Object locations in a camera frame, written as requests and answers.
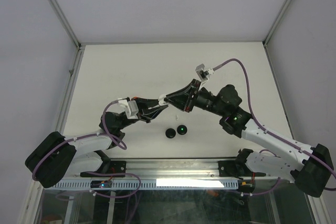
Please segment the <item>black earbud case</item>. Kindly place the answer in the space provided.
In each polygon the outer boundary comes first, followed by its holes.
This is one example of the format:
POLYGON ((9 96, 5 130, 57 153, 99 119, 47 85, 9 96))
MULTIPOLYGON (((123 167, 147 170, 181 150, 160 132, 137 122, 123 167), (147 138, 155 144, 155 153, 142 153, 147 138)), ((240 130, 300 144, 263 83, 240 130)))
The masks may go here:
POLYGON ((176 136, 176 130, 173 129, 173 128, 168 128, 166 131, 165 131, 165 136, 169 139, 172 139, 176 136))
POLYGON ((181 124, 177 127, 176 131, 179 135, 185 135, 187 133, 187 127, 181 124))

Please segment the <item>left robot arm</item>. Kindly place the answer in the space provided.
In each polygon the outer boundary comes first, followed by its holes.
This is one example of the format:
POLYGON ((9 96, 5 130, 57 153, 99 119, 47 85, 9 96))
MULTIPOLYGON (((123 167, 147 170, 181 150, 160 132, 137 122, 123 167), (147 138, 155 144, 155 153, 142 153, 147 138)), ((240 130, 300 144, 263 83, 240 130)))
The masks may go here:
POLYGON ((105 107, 97 131, 73 137, 51 132, 26 158, 25 166, 44 188, 65 177, 104 176, 110 170, 110 158, 104 151, 115 147, 127 150, 122 130, 137 122, 150 123, 167 107, 156 99, 112 101, 105 107))

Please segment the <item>white earbud case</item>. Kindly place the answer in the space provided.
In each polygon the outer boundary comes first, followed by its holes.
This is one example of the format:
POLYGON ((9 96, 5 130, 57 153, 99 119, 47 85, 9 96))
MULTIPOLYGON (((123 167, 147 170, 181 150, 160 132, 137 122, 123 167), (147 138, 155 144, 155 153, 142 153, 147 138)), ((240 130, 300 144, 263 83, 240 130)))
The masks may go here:
POLYGON ((165 94, 162 94, 162 95, 159 96, 159 98, 158 98, 159 106, 167 105, 167 102, 164 101, 165 98, 166 98, 165 94))

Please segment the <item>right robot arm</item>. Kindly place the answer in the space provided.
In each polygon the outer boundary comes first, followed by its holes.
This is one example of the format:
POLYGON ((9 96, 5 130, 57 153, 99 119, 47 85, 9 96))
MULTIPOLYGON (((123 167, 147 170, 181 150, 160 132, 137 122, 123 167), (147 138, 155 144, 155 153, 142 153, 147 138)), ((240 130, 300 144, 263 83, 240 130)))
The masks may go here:
POLYGON ((219 115, 219 124, 226 133, 274 153, 274 156, 266 156, 243 149, 236 157, 235 171, 238 174, 247 175, 252 171, 277 176, 294 183, 309 196, 320 197, 334 173, 329 149, 321 144, 313 147, 277 135, 244 111, 239 106, 241 102, 233 85, 228 84, 213 95, 196 79, 185 88, 159 99, 160 105, 166 103, 184 112, 197 107, 219 115))

